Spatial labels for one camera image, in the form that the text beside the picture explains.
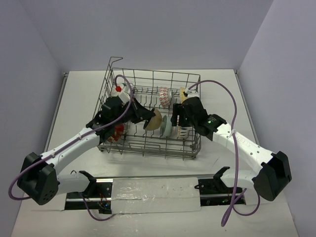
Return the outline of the yellow dotted bowl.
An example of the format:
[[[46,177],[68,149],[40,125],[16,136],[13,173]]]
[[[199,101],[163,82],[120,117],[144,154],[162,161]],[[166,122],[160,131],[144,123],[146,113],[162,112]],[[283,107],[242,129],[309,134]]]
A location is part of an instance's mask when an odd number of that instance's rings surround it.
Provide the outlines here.
[[[186,93],[186,88],[180,87],[180,89],[179,89],[179,97],[180,97],[180,103],[181,104],[188,98],[188,95]]]

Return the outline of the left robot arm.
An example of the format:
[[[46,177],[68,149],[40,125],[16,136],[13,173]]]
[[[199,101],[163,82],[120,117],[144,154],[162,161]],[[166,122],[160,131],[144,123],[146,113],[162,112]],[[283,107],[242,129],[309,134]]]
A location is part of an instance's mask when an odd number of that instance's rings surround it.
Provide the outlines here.
[[[96,192],[96,181],[92,175],[85,171],[61,175],[61,171],[83,153],[105,142],[115,133],[117,125],[129,121],[148,124],[155,117],[154,109],[146,109],[135,98],[124,104],[119,97],[110,97],[73,138],[41,155],[27,155],[17,186],[39,205],[68,192],[80,192],[90,197]]]

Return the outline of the black ceramic bowl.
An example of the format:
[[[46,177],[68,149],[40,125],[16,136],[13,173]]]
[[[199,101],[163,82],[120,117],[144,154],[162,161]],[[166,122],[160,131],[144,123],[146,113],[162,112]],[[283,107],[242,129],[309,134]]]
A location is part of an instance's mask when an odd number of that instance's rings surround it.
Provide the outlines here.
[[[160,128],[160,125],[162,123],[162,115],[158,109],[152,109],[152,112],[155,113],[155,116],[151,117],[144,123],[144,130],[153,131]]]

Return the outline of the light green ceramic bowl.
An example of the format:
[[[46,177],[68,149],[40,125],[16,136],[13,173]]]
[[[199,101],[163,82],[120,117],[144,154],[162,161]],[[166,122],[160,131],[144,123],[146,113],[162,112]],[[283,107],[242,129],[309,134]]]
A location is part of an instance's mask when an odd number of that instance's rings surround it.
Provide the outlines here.
[[[164,116],[160,125],[160,137],[167,138],[172,133],[172,123],[169,116]]]

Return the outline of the white ceramic bowl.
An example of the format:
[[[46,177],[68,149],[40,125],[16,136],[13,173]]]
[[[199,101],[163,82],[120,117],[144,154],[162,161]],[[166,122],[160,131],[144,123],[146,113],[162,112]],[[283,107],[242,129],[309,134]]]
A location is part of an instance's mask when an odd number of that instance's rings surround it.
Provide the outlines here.
[[[115,126],[114,133],[107,139],[108,142],[117,142],[124,132],[124,124],[121,123]]]

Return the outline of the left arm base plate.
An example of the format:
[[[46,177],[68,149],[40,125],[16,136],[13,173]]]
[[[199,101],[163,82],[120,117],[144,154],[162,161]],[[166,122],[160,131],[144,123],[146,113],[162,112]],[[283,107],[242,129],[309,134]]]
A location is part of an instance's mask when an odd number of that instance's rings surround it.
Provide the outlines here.
[[[96,186],[88,194],[83,194],[84,200],[90,211],[99,214],[112,214],[112,189],[113,179],[97,179]],[[86,206],[78,192],[66,194],[65,210],[86,210]]]

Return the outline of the white bowl orange rim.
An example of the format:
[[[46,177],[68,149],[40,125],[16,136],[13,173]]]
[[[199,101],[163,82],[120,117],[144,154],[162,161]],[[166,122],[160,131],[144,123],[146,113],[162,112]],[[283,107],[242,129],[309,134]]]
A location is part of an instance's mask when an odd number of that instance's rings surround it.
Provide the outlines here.
[[[171,133],[171,138],[173,138],[173,139],[187,139],[189,136],[190,130],[191,130],[191,127],[181,127],[181,126],[173,127],[172,133]]]

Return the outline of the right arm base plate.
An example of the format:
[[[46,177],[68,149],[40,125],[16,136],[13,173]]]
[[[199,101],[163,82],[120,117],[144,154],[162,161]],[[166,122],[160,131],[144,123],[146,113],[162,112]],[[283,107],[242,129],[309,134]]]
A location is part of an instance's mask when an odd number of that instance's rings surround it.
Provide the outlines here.
[[[228,188],[220,179],[198,178],[194,186],[199,190],[201,206],[229,205],[232,200],[233,188]]]

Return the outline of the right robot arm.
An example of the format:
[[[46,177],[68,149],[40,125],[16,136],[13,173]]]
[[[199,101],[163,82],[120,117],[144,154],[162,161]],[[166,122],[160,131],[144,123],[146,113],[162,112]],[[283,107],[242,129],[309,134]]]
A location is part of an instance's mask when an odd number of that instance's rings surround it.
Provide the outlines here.
[[[198,97],[174,104],[171,117],[173,126],[192,127],[196,133],[222,145],[245,161],[251,171],[235,172],[227,169],[214,181],[216,191],[227,192],[235,182],[238,187],[254,189],[260,197],[273,201],[292,180],[288,157],[274,153],[234,131],[219,115],[209,115]]]

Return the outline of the blue inside red patterned bowl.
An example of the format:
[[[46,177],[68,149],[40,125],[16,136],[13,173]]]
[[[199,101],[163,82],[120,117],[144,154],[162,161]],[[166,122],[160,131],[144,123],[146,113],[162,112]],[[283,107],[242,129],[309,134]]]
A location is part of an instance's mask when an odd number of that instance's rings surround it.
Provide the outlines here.
[[[167,87],[159,87],[159,102],[163,108],[171,106],[173,101],[173,91]]]

